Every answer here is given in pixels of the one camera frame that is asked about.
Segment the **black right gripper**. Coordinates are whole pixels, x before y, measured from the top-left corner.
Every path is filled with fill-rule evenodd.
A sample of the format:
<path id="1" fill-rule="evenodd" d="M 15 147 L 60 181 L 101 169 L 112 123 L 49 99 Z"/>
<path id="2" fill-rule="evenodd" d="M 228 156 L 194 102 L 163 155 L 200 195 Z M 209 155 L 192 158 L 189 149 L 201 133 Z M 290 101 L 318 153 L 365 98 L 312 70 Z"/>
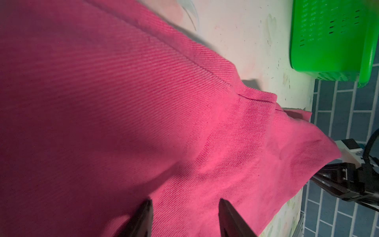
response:
<path id="1" fill-rule="evenodd" d="M 370 164 L 326 165 L 311 181 L 336 198 L 379 211 L 379 173 Z"/>

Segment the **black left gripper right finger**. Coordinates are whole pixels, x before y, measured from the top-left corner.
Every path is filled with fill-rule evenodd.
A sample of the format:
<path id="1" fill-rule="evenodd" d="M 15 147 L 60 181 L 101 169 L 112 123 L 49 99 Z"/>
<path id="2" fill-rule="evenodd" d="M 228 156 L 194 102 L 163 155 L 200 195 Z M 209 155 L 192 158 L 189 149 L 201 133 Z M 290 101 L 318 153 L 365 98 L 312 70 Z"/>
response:
<path id="1" fill-rule="evenodd" d="M 222 237 L 257 237 L 233 205 L 223 198 L 219 201 L 219 224 Z"/>

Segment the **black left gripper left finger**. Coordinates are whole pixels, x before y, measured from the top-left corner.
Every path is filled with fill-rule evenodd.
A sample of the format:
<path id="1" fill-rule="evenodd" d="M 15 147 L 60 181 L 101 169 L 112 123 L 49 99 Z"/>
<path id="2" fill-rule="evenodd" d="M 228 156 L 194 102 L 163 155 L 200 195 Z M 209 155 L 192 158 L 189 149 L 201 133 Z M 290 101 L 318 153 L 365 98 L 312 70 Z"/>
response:
<path id="1" fill-rule="evenodd" d="M 153 227 L 153 201 L 146 199 L 134 215 L 116 232 L 117 237 L 151 237 Z"/>

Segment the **pink long pants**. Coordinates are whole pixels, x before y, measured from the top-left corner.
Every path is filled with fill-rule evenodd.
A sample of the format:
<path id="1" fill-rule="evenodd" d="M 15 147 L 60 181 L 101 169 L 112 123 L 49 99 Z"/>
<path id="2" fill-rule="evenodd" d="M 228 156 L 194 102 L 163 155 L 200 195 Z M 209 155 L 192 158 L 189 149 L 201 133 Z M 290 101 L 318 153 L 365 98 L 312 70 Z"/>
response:
<path id="1" fill-rule="evenodd" d="M 1 1 L 1 235 L 260 234 L 341 153 L 275 94 L 137 1 Z"/>

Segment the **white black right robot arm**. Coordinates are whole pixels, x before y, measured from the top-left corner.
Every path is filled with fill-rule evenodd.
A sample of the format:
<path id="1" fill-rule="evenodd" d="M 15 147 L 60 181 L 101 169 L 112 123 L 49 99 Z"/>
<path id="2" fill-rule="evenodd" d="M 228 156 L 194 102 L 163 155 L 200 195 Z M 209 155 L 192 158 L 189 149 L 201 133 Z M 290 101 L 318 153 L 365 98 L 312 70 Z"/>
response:
<path id="1" fill-rule="evenodd" d="M 378 139 L 379 131 L 376 130 L 365 148 L 354 139 L 337 141 L 342 154 L 341 162 L 324 166 L 311 181 L 334 197 L 378 212 L 379 159 L 371 156 Z"/>

